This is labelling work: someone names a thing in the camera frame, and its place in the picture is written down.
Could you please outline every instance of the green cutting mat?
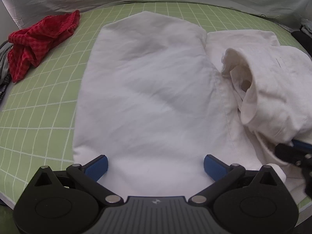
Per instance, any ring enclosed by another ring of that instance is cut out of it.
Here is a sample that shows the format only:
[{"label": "green cutting mat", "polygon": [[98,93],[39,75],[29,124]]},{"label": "green cutting mat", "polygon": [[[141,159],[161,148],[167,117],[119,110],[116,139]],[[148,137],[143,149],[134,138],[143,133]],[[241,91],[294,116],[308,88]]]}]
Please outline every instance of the green cutting mat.
[{"label": "green cutting mat", "polygon": [[281,45],[304,50],[290,33],[273,22],[215,6],[133,3],[82,13],[75,34],[49,52],[38,68],[14,86],[0,113],[0,191],[7,198],[16,202],[40,166],[64,170],[73,162],[76,101],[96,37],[105,24],[142,11],[178,17],[208,32],[272,31]]}]

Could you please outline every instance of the white cloth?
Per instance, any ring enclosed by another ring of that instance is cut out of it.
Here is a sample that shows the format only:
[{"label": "white cloth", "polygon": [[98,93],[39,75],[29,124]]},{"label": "white cloth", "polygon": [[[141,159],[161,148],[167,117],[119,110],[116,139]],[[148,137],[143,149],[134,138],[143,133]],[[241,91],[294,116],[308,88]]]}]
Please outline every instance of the white cloth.
[{"label": "white cloth", "polygon": [[206,40],[201,27],[151,12],[104,26],[82,78],[74,161],[105,154],[109,168],[99,183],[124,199],[189,198],[213,183],[203,168],[207,154],[259,170],[263,154],[249,141]]},{"label": "white cloth", "polygon": [[[208,33],[206,52],[232,89],[235,98],[228,101],[232,108],[236,101],[241,122],[255,132],[265,162],[283,169],[299,202],[306,196],[300,169],[276,158],[273,150],[293,138],[311,143],[311,60],[294,47],[280,46],[274,33],[259,30]],[[242,89],[244,81],[251,83],[248,90]]]},{"label": "white cloth", "polygon": [[[222,61],[222,75],[239,96],[243,125],[276,144],[312,130],[312,62],[305,53],[255,43],[227,49]],[[245,91],[244,81],[251,82]]]}]

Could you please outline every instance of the blue gripper pad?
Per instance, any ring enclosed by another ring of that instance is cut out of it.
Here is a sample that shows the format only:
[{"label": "blue gripper pad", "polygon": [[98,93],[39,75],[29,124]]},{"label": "blue gripper pad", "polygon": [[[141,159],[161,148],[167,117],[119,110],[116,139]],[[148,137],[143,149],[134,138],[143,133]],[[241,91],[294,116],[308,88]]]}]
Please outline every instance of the blue gripper pad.
[{"label": "blue gripper pad", "polygon": [[204,160],[204,169],[214,181],[218,181],[227,175],[230,167],[214,156],[207,155]]},{"label": "blue gripper pad", "polygon": [[106,156],[98,157],[94,160],[94,163],[90,162],[91,165],[86,167],[85,175],[94,181],[98,181],[108,169],[108,159]]},{"label": "blue gripper pad", "polygon": [[312,153],[312,145],[311,144],[307,144],[307,143],[304,143],[304,142],[298,141],[298,140],[292,140],[292,143],[294,144],[294,147],[304,148],[308,152]]}]

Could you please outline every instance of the printed symbol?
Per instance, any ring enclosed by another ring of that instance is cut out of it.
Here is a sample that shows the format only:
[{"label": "printed symbol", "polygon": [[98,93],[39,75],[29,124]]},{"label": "printed symbol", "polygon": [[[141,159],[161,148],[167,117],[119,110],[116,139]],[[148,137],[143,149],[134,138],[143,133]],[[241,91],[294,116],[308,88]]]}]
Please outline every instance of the printed symbol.
[{"label": "printed symbol", "polygon": [[13,18],[14,22],[16,23],[16,25],[18,26],[18,28],[21,28],[22,26],[25,25],[23,18],[18,19],[18,18]]},{"label": "printed symbol", "polygon": [[274,22],[282,25],[282,16],[277,16],[274,18]]},{"label": "printed symbol", "polygon": [[161,203],[161,200],[159,200],[159,199],[156,199],[156,200],[154,200],[154,201],[152,201],[152,203],[154,203],[154,204],[159,204],[159,203]]}]

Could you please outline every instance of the red towel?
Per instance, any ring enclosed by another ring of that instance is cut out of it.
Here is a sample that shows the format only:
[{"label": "red towel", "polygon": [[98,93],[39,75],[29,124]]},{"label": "red towel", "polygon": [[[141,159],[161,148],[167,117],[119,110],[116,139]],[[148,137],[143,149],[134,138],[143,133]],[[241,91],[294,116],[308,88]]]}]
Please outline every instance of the red towel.
[{"label": "red towel", "polygon": [[11,33],[9,42],[14,45],[7,58],[12,81],[22,80],[30,64],[38,67],[50,49],[73,35],[79,19],[79,11],[47,16],[29,28]]}]

